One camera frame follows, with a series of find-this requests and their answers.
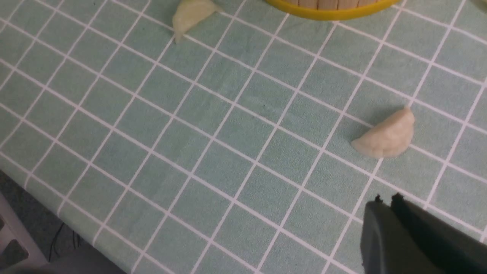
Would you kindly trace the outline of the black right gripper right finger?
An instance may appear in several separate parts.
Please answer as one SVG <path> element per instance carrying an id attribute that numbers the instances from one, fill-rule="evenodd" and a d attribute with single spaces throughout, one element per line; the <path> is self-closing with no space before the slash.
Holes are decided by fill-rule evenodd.
<path id="1" fill-rule="evenodd" d="M 445 274 L 485 274 L 486 246 L 397 193 L 391 209 L 416 246 Z"/>

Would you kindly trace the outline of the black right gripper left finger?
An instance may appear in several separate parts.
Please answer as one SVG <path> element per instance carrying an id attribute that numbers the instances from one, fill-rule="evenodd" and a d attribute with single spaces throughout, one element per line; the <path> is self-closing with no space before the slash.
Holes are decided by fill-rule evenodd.
<path id="1" fill-rule="evenodd" d="M 380 195 L 366 203 L 361 232 L 366 274 L 443 274 L 414 243 Z"/>

